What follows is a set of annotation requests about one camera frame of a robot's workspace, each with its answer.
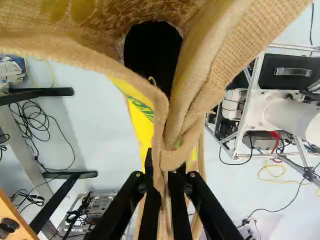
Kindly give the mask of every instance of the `red cable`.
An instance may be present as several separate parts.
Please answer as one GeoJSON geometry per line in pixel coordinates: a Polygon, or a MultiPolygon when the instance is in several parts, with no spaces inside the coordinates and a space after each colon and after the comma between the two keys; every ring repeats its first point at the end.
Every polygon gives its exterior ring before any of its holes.
{"type": "MultiPolygon", "coordinates": [[[[276,140],[276,143],[275,143],[275,146],[274,148],[272,149],[271,153],[273,154],[274,151],[278,148],[278,145],[279,145],[279,139],[281,138],[281,136],[279,135],[278,132],[276,131],[269,131],[269,133],[271,134],[271,136],[276,140]]],[[[272,161],[274,161],[275,163],[279,164],[279,163],[282,163],[282,161],[276,161],[275,159],[272,159],[272,161]]]]}

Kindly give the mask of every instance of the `burlap fabric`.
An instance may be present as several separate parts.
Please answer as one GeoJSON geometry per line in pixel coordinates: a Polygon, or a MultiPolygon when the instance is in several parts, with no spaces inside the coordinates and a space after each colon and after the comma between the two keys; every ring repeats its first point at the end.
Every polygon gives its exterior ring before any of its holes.
{"type": "MultiPolygon", "coordinates": [[[[1,0],[0,52],[50,59],[105,74],[153,104],[154,186],[162,196],[159,239],[172,239],[167,171],[198,146],[189,170],[204,174],[204,114],[225,85],[308,5],[309,0],[1,0]],[[164,20],[184,35],[170,103],[119,63],[115,47],[130,26],[164,20]]],[[[201,232],[197,216],[193,238],[201,232]]]]}

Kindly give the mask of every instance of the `aluminum frame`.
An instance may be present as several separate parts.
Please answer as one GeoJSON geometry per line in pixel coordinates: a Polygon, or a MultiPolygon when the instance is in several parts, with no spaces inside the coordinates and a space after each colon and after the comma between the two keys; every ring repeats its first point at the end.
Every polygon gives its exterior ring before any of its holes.
{"type": "MultiPolygon", "coordinates": [[[[305,51],[305,52],[320,52],[320,46],[311,46],[311,45],[301,45],[301,44],[278,44],[278,43],[271,43],[269,45],[269,48],[279,48],[279,49],[288,49],[288,50],[297,50],[297,51],[305,51]]],[[[217,121],[219,121],[219,117],[222,114],[220,104],[218,106],[218,111],[217,111],[217,116],[216,116],[216,122],[214,126],[214,130],[212,130],[209,125],[210,123],[206,122],[205,123],[205,128],[208,130],[208,132],[212,135],[212,137],[217,141],[217,143],[226,151],[226,153],[230,156],[232,161],[237,161],[237,160],[243,160],[243,159],[248,159],[250,157],[250,154],[239,154],[239,147],[240,144],[243,141],[244,134],[247,131],[254,131],[254,129],[251,128],[251,126],[248,125],[248,110],[250,108],[251,102],[252,102],[252,92],[254,90],[259,90],[259,77],[260,77],[260,72],[262,69],[262,65],[264,62],[264,56],[265,52],[262,51],[258,54],[258,56],[255,59],[254,62],[254,67],[252,71],[252,75],[250,75],[248,68],[244,68],[244,74],[247,78],[247,81],[249,83],[247,93],[246,93],[246,99],[244,103],[244,108],[243,108],[243,113],[242,113],[242,118],[239,122],[238,125],[238,130],[231,134],[230,136],[227,136],[226,138],[219,140],[216,136],[215,133],[218,131],[218,124],[217,121]],[[235,138],[233,148],[228,150],[225,146],[224,143],[232,140],[235,138]]],[[[315,156],[320,156],[320,153],[305,153],[306,156],[308,157],[315,157],[315,156]]],[[[288,157],[293,157],[293,156],[300,156],[301,158],[304,158],[305,156],[302,156],[302,151],[297,151],[297,152],[290,152],[290,153],[285,153],[284,155],[288,157]]],[[[265,159],[274,159],[279,157],[276,153],[273,154],[253,154],[251,158],[265,158],[265,159]]]]}

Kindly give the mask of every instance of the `black metal leg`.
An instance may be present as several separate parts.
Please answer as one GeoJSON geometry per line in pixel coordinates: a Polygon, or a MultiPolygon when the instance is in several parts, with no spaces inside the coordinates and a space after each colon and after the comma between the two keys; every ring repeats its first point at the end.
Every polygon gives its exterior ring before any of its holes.
{"type": "Polygon", "coordinates": [[[206,182],[196,171],[186,175],[186,182],[191,185],[186,195],[197,211],[207,239],[243,240],[234,223],[229,218],[206,182]]]}
{"type": "Polygon", "coordinates": [[[38,234],[47,223],[51,215],[55,212],[62,200],[67,196],[78,179],[95,178],[97,171],[79,171],[79,172],[44,172],[42,176],[46,179],[67,179],[56,191],[51,199],[44,205],[40,212],[30,223],[32,230],[38,234]]]}
{"type": "Polygon", "coordinates": [[[168,187],[171,198],[171,212],[174,239],[192,240],[189,216],[186,206],[185,191],[184,191],[184,175],[179,171],[176,173],[168,173],[168,187]]]}
{"type": "Polygon", "coordinates": [[[144,193],[139,191],[143,181],[143,172],[131,173],[86,240],[118,240],[122,237],[144,196],[144,193]]]}
{"type": "Polygon", "coordinates": [[[149,188],[145,197],[139,240],[157,239],[160,207],[160,193],[153,187],[149,188]]]}
{"type": "Polygon", "coordinates": [[[152,149],[149,148],[144,161],[144,184],[146,187],[146,197],[139,230],[139,240],[157,239],[158,234],[158,217],[161,207],[161,195],[154,188],[154,169],[152,166],[151,152],[152,149]]]}
{"type": "Polygon", "coordinates": [[[0,106],[38,97],[73,96],[72,87],[10,88],[9,94],[0,96],[0,106]]]}
{"type": "Polygon", "coordinates": [[[35,216],[35,218],[30,223],[30,227],[38,234],[44,227],[46,222],[49,220],[51,215],[55,212],[56,208],[62,202],[62,200],[67,196],[68,192],[75,185],[77,179],[80,177],[80,173],[72,174],[67,181],[65,181],[62,186],[56,191],[52,198],[47,202],[46,205],[40,210],[40,212],[35,216]]]}

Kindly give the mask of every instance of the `white cylinder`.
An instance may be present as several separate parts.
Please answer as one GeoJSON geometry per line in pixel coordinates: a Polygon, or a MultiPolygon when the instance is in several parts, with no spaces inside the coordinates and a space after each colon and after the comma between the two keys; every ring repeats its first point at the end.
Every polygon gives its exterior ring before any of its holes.
{"type": "Polygon", "coordinates": [[[311,144],[320,146],[320,107],[290,99],[270,100],[264,120],[311,144]]]}

